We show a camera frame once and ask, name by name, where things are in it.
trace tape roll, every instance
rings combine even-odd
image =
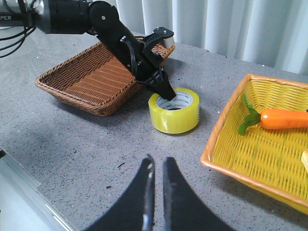
[[[158,94],[149,99],[152,125],[163,133],[184,133],[199,122],[200,98],[197,93],[186,88],[174,88],[174,91],[176,97],[171,101]]]

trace wicker basket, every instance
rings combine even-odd
[[[308,214],[308,173],[301,163],[308,129],[266,130],[255,125],[239,135],[248,114],[242,94],[259,113],[265,108],[308,109],[308,84],[246,75],[212,131],[202,164]]]
[[[153,52],[165,62],[174,49],[157,44]],[[42,74],[35,84],[60,102],[100,116],[114,113],[142,86],[101,42]]]

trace toy carrot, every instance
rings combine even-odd
[[[259,114],[252,104],[248,104],[245,94],[242,96],[242,102],[250,114],[245,116],[244,122],[239,126],[240,135],[244,135],[246,129],[255,124],[266,129],[308,128],[308,112],[265,109]]]

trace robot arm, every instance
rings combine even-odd
[[[23,26],[27,36],[34,28],[46,34],[87,32],[96,35],[137,82],[167,100],[175,97],[168,76],[161,66],[163,57],[152,52],[157,43],[167,48],[174,44],[172,31],[158,27],[153,34],[138,41],[119,20],[115,6],[100,0],[33,0],[30,6],[18,0],[15,9],[5,7],[6,0],[2,2],[0,26]]]

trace tape core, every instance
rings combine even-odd
[[[164,110],[180,110],[192,104],[193,98],[190,94],[183,91],[176,91],[176,97],[168,101],[162,97],[158,97],[156,105]]]

